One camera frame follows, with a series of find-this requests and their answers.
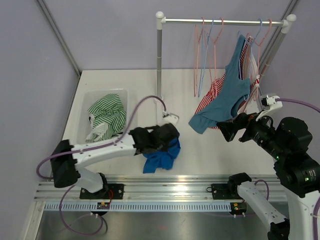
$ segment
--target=metal clothes rod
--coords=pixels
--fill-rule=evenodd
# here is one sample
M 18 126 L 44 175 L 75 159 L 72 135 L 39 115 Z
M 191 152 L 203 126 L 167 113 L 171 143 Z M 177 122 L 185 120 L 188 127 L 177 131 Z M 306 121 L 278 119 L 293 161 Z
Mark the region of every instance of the metal clothes rod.
M 156 17 L 156 29 L 157 29 L 157 55 L 156 55 L 156 95 L 162 98 L 162 29 L 163 24 L 176 23 L 176 24 L 222 24 L 222 20 L 202 20 L 202 19 L 175 19 L 166 18 L 162 11 L 158 11 L 155 15 Z M 277 37 L 275 44 L 268 51 L 266 56 L 266 61 L 259 68 L 260 80 L 266 74 L 268 67 L 270 66 L 274 56 L 276 55 L 281 43 L 283 42 L 285 36 L 290 30 L 292 24 L 296 21 L 297 17 L 294 14 L 290 14 L 281 21 L 272 21 L 272 26 L 281 27 L 280 35 Z M 224 25 L 238 25 L 238 26 L 260 26 L 260 21 L 238 21 L 238 20 L 223 20 Z M 263 26 L 269 26 L 270 21 L 263 21 Z M 160 104 L 157 104 L 157 118 L 161 117 L 161 109 L 158 109 Z
M 177 18 L 164 18 L 162 24 L 202 24 L 202 19 L 177 19 Z M 212 24 L 212 20 L 204 20 L 204 24 Z M 213 24 L 221 25 L 221 20 L 213 20 Z M 272 21 L 272 26 L 282 27 L 285 21 Z M 260 26 L 260 21 L 236 21 L 236 20 L 223 20 L 223 25 L 238 25 L 238 26 Z M 262 26 L 269 26 L 270 21 L 263 21 Z

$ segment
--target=red and white striped garment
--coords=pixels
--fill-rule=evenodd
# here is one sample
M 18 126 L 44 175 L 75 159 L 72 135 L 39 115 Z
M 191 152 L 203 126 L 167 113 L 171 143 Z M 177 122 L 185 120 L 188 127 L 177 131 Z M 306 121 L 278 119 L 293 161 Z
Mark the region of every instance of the red and white striped garment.
M 245 55 L 247 53 L 247 49 L 248 49 L 248 42 L 252 41 L 252 37 L 248 37 L 247 41 L 245 41 L 244 43 L 244 47 L 242 48 L 242 52 L 240 55 L 240 68 L 243 69 L 243 64 L 244 64 L 244 59 L 245 59 Z M 201 100 L 199 106 L 197 107 L 197 109 L 195 110 L 194 114 L 197 114 L 198 112 L 200 112 L 202 109 L 204 109 L 206 106 L 208 106 L 214 99 L 215 96 L 218 96 L 218 94 L 220 93 L 222 86 L 224 84 L 224 80 L 226 77 L 226 73 L 223 74 L 222 77 L 217 78 L 215 81 L 213 81 L 213 83 L 211 84 L 210 90 L 208 91 L 208 93 L 203 97 L 203 99 Z M 253 83 L 251 83 L 250 85 L 250 92 L 253 90 L 253 88 L 255 87 L 255 84 L 258 83 L 259 80 L 256 79 Z M 238 110 L 246 103 L 245 100 L 243 100 L 243 102 L 240 104 Z M 217 126 L 215 127 L 209 127 L 210 129 L 219 129 Z

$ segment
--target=plastic storage bin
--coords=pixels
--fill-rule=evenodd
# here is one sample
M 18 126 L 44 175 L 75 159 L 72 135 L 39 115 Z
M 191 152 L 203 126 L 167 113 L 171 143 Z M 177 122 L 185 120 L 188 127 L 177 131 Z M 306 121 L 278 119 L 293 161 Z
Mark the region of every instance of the plastic storage bin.
M 89 121 L 88 109 L 99 99 L 103 98 L 108 94 L 118 94 L 123 104 L 124 110 L 126 111 L 126 123 L 125 127 L 129 122 L 131 111 L 128 107 L 129 92 L 126 89 L 105 89 L 105 90 L 89 90 L 86 91 L 81 100 L 81 109 L 77 122 L 75 123 L 75 140 L 77 144 L 86 143 L 86 137 L 91 132 L 91 126 Z

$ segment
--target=blue cloth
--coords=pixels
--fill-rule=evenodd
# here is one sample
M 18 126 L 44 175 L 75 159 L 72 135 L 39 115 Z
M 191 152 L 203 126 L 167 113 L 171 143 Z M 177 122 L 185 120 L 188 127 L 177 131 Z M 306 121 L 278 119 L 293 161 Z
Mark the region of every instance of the blue cloth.
M 237 116 L 244 96 L 250 94 L 250 78 L 239 79 L 238 63 L 245 40 L 245 36 L 239 36 L 230 63 L 225 67 L 225 78 L 218 96 L 189 121 L 189 125 L 197 133 L 203 134 L 207 128 L 216 127 L 217 122 Z
M 143 167 L 144 174 L 154 174 L 157 168 L 172 169 L 174 160 L 180 152 L 179 139 L 174 139 L 169 143 L 168 151 L 156 151 L 150 154 L 143 154 L 147 159 Z

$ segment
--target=lavender wall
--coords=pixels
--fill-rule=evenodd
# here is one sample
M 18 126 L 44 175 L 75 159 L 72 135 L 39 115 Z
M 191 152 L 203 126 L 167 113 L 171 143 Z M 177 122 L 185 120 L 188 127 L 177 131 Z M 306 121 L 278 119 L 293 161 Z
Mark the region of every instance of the lavender wall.
M 33 0 L 2 0 L 0 32 L 0 239 L 17 240 L 77 78 Z
M 168 18 L 279 20 L 289 0 L 46 0 L 46 3 L 79 67 L 90 70 L 156 68 L 157 11 L 163 11 Z M 228 64 L 238 30 L 246 35 L 256 34 L 258 29 L 225 27 L 217 44 L 217 67 Z M 267 30 L 264 27 L 257 40 Z M 213 26 L 213 36 L 219 31 L 220 26 Z M 192 68 L 193 41 L 194 25 L 166 24 L 163 67 Z
M 309 102 L 320 107 L 319 88 L 319 10 L 320 1 L 300 1 L 297 20 L 277 52 L 266 78 L 261 81 L 263 93 L 277 93 L 282 98 Z M 320 115 L 302 105 L 283 103 L 274 115 L 277 123 L 284 117 L 304 120 L 313 135 L 309 154 L 320 162 Z

